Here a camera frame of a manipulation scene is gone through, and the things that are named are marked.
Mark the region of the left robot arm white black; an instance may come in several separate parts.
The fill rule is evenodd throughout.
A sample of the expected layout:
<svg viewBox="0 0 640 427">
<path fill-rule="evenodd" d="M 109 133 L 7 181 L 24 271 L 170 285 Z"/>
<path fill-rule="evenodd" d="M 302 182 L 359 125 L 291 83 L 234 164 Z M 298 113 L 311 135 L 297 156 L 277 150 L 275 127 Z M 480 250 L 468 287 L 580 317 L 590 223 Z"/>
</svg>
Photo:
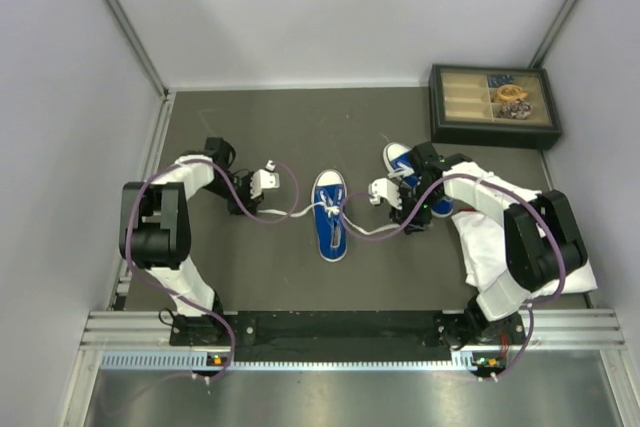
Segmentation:
<svg viewBox="0 0 640 427">
<path fill-rule="evenodd" d="M 128 182 L 121 197 L 119 250 L 130 269 L 164 291 L 174 307 L 174 345 L 214 345 L 230 339 L 218 294 L 191 257 L 188 201 L 204 189 L 227 202 L 232 215 L 257 213 L 264 192 L 279 186 L 275 164 L 233 173 L 236 151 L 221 137 L 181 155 L 148 180 Z"/>
</svg>

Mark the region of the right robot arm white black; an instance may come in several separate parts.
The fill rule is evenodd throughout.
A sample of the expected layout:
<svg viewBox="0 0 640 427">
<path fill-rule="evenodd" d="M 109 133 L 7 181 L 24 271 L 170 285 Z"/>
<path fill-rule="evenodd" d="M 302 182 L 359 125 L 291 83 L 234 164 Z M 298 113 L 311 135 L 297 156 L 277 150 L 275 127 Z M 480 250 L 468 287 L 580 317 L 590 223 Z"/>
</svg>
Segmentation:
<svg viewBox="0 0 640 427">
<path fill-rule="evenodd" d="M 453 345 L 492 341 L 519 308 L 552 285 L 564 290 L 570 274 L 588 263 L 587 250 L 565 194 L 517 187 L 463 154 L 439 155 L 424 142 L 383 150 L 390 217 L 407 233 L 424 230 L 439 205 L 460 201 L 497 229 L 503 268 L 468 302 L 449 328 Z"/>
</svg>

